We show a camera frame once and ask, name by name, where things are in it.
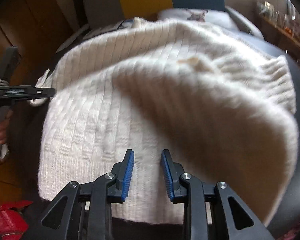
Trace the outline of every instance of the zipper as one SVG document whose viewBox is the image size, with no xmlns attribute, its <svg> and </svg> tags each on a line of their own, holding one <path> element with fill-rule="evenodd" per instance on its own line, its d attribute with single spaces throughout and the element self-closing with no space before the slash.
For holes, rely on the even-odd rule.
<svg viewBox="0 0 300 240">
<path fill-rule="evenodd" d="M 11 235 L 22 235 L 22 234 L 23 234 L 23 232 L 6 233 L 4 235 L 1 235 L 1 237 L 11 236 Z"/>
</svg>

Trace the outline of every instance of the white knitted sweater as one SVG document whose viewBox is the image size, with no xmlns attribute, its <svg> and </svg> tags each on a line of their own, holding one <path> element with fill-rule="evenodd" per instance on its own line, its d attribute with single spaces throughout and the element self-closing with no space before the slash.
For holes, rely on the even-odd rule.
<svg viewBox="0 0 300 240">
<path fill-rule="evenodd" d="M 113 216 L 182 223 L 169 203 L 160 154 L 186 172 L 226 181 L 267 224 L 293 174 L 295 92 L 272 58 L 209 23 L 135 19 L 73 48 L 42 86 L 57 89 L 43 127 L 39 192 L 94 181 L 131 148 L 128 198 Z"/>
</svg>

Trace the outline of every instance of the brown tile floor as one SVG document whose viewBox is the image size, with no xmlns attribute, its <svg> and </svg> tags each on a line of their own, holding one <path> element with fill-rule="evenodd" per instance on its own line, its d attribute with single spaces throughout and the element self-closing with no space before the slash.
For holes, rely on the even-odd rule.
<svg viewBox="0 0 300 240">
<path fill-rule="evenodd" d="M 0 164 L 0 204 L 21 200 L 21 182 L 13 159 Z"/>
</svg>

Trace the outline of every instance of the metal screw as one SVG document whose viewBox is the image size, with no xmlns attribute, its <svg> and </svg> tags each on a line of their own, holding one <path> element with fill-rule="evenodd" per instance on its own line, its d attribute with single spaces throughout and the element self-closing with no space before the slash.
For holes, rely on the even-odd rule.
<svg viewBox="0 0 300 240">
<path fill-rule="evenodd" d="M 228 185 L 224 181 L 218 182 L 218 186 L 222 189 L 225 189 L 226 187 L 228 187 Z"/>
<path fill-rule="evenodd" d="M 190 175 L 189 173 L 182 173 L 182 174 L 181 174 L 181 177 L 182 177 L 183 179 L 191 179 L 191 175 Z"/>
<path fill-rule="evenodd" d="M 105 174 L 105 178 L 106 179 L 113 179 L 114 175 L 112 173 L 107 173 L 107 174 Z"/>
<path fill-rule="evenodd" d="M 71 181 L 71 182 L 69 182 L 69 187 L 71 187 L 71 188 L 75 188 L 75 187 L 77 187 L 77 185 L 78 185 L 78 183 L 76 182 L 76 181 Z"/>
</svg>

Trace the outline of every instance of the red bag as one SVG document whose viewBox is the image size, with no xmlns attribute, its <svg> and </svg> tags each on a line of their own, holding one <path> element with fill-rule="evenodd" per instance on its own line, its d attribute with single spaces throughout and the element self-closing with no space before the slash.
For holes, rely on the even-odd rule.
<svg viewBox="0 0 300 240">
<path fill-rule="evenodd" d="M 19 240 L 28 229 L 27 223 L 21 214 L 11 208 L 23 208 L 32 204 L 32 201 L 23 200 L 16 203 L 5 203 L 0 206 L 0 235 L 2 240 Z"/>
</svg>

